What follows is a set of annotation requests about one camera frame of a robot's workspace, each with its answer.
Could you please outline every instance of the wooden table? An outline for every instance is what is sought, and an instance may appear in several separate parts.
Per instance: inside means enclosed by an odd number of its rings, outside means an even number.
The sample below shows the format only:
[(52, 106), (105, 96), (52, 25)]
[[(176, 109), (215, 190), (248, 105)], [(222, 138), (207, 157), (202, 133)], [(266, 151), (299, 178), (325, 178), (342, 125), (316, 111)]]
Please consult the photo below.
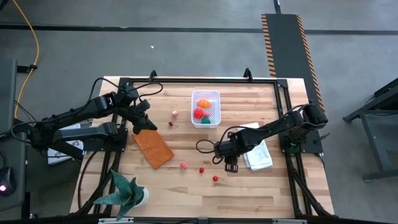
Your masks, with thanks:
[[(120, 77), (105, 78), (117, 84)], [(294, 78), (287, 81), (292, 106), (308, 103), (304, 81)], [(293, 218), (286, 161), (280, 151), (278, 136), (266, 139), (274, 165), (258, 171), (246, 168), (243, 159), (240, 158), (239, 172), (227, 173), (224, 171), (224, 163), (214, 165), (211, 162), (212, 154), (200, 154), (195, 150), (195, 143), (198, 140), (218, 141), (224, 130), (230, 126), (254, 122), (264, 125), (278, 119), (273, 85), (253, 83), (163, 83), (163, 85), (164, 90), (161, 93), (146, 97), (150, 102), (148, 115), (175, 155), (168, 163), (154, 170), (134, 139), (129, 136), (126, 151), (121, 156), (119, 173), (128, 179), (137, 177), (137, 183), (148, 189), (150, 197), (145, 207), (130, 210), (128, 216)], [(151, 85), (141, 88), (139, 93), (152, 93), (158, 89), (158, 85)], [(191, 95), (195, 90), (220, 92), (221, 124), (217, 129), (193, 127), (190, 113)], [(116, 91), (116, 88), (103, 82), (100, 95), (111, 91)], [(178, 111), (175, 120), (171, 115), (174, 110)], [(107, 121), (111, 121), (111, 116), (94, 120), (93, 125), (97, 126)], [(173, 121), (175, 127), (170, 128), (169, 121)], [(127, 128), (129, 131), (132, 130), (130, 122), (127, 122)], [(81, 188), (83, 203), (98, 185), (103, 157), (104, 153), (97, 153), (84, 174)], [(324, 208), (333, 213), (320, 158), (313, 154), (303, 154), (302, 157), (309, 189)], [(187, 162), (186, 170), (179, 168), (181, 162)], [(203, 174), (199, 173), (199, 167), (205, 168)], [(213, 182), (214, 175), (221, 180)], [(301, 190), (297, 192), (300, 208), (304, 211)], [(75, 191), (70, 211), (76, 211), (77, 207), (77, 191)], [(119, 207), (114, 206), (112, 216), (116, 216), (118, 210)]]

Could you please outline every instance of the white basket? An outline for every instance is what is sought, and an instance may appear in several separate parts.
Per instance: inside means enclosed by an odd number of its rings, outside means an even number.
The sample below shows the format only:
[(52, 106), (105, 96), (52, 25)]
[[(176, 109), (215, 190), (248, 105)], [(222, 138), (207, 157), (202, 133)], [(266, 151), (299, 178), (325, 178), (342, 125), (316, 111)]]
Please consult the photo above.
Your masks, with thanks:
[[(210, 108), (201, 108), (198, 101), (207, 100), (210, 102)], [(209, 112), (210, 124), (201, 124), (201, 118), (195, 118), (193, 112), (196, 108)], [(191, 121), (195, 128), (217, 128), (221, 122), (220, 93), (217, 91), (194, 91), (192, 93)]]

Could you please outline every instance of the gray floor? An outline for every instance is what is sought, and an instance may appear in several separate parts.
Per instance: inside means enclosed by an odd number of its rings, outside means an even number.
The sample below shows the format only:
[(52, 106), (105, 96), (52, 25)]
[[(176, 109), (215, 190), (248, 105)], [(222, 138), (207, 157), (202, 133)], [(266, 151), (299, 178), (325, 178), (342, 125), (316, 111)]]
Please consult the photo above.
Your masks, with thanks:
[[(20, 0), (34, 24), (138, 27), (261, 28), (271, 0)], [(398, 29), (396, 1), (280, 0), (283, 13), (300, 14), (306, 29)], [(12, 4), (2, 22), (23, 22)], [(0, 57), (32, 63), (29, 31), (0, 30)], [(37, 32), (39, 69), (26, 86), (22, 105), (43, 117), (81, 105), (93, 80), (104, 75), (241, 76), (246, 67), (268, 77), (262, 34)], [(312, 59), (330, 122), (322, 133), (326, 176), (335, 213), (345, 218), (398, 221), (398, 179), (365, 184), (377, 171), (362, 124), (341, 119), (387, 82), (397, 78), (398, 36), (309, 35)], [(18, 76), (19, 86), (25, 76)], [(41, 216), (69, 211), (75, 180), (39, 190), (32, 211)], [(18, 209), (0, 213), (16, 218)]]

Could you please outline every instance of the wooden cutting board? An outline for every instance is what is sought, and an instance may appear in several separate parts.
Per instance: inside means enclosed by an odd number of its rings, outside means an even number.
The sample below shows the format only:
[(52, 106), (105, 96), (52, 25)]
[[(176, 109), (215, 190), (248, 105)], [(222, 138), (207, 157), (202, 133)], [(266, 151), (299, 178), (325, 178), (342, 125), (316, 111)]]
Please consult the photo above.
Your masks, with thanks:
[(132, 136), (154, 169), (173, 158), (174, 153), (157, 131), (142, 130)]

